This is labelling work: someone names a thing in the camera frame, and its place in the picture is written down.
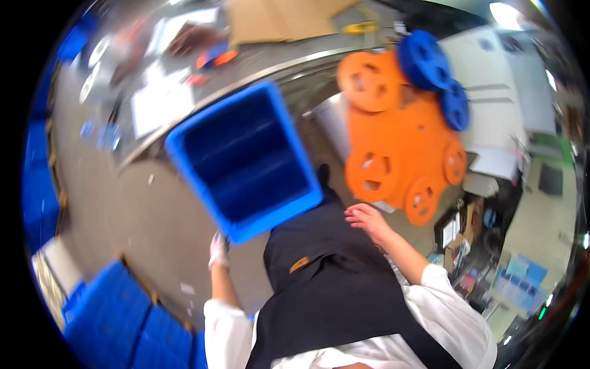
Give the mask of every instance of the hand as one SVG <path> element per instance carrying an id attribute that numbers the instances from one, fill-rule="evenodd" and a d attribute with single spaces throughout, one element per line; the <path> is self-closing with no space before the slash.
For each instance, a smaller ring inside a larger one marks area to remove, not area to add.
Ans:
<path id="1" fill-rule="evenodd" d="M 209 247 L 209 270 L 211 270 L 211 266 L 214 263 L 221 264 L 229 269 L 230 258 L 227 255 L 229 250 L 229 240 L 220 231 L 215 232 L 211 240 L 211 246 Z"/>
<path id="2" fill-rule="evenodd" d="M 344 214 L 351 227 L 364 229 L 376 245 L 383 246 L 389 235 L 395 233 L 379 210 L 371 205 L 355 204 L 346 209 Z"/>

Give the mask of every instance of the blue spool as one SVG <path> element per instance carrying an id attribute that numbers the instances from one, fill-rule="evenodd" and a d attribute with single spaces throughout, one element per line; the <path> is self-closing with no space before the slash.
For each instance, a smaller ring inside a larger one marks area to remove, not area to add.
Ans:
<path id="1" fill-rule="evenodd" d="M 416 30 L 399 45 L 399 64 L 406 77 L 418 88 L 444 90 L 451 83 L 451 69 L 437 39 L 426 31 Z"/>
<path id="2" fill-rule="evenodd" d="M 441 92 L 439 102 L 447 125 L 459 132 L 465 130 L 469 124 L 469 105 L 459 82 L 451 80 L 449 88 Z"/>

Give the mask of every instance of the orange reel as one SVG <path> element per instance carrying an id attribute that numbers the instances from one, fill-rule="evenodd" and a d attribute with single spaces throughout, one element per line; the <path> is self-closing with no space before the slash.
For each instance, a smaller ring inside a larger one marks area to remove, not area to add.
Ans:
<path id="1" fill-rule="evenodd" d="M 375 203 L 395 189 L 399 179 L 398 167 L 393 152 L 360 145 L 353 148 L 346 161 L 346 183 L 360 200 Z"/>
<path id="2" fill-rule="evenodd" d="M 404 209 L 413 225 L 425 224 L 440 194 L 449 183 L 459 184 L 467 169 L 459 134 L 447 126 L 437 94 L 415 89 L 394 51 L 347 56 L 337 80 L 350 101 L 349 189 L 362 201 Z"/>
<path id="3" fill-rule="evenodd" d="M 399 73 L 383 54 L 356 53 L 338 64 L 338 87 L 358 109 L 382 112 L 399 99 Z"/>
<path id="4" fill-rule="evenodd" d="M 458 185 L 467 170 L 467 154 L 457 141 L 451 141 L 443 154 L 442 171 L 444 178 L 452 185 Z"/>
<path id="5" fill-rule="evenodd" d="M 434 182 L 431 177 L 419 177 L 408 189 L 404 210 L 409 222 L 415 226 L 423 226 L 437 210 L 438 194 Z"/>

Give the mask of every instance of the ceiling light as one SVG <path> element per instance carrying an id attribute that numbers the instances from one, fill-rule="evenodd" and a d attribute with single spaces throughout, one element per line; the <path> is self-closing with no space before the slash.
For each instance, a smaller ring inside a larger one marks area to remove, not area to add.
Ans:
<path id="1" fill-rule="evenodd" d="M 512 6 L 501 2 L 493 2 L 490 4 L 490 11 L 496 22 L 502 27 L 513 31 L 522 30 L 522 27 L 518 24 L 522 14 Z"/>

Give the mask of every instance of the gloved hand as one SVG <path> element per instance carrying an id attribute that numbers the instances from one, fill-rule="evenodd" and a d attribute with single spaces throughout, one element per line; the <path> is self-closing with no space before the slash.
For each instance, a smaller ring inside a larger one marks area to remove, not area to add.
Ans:
<path id="1" fill-rule="evenodd" d="M 230 241 L 227 237 L 221 234 L 220 231 L 215 232 L 211 240 L 211 246 L 209 247 L 209 270 L 211 270 L 213 263 L 219 263 L 229 269 L 230 258 L 227 255 L 229 250 Z"/>

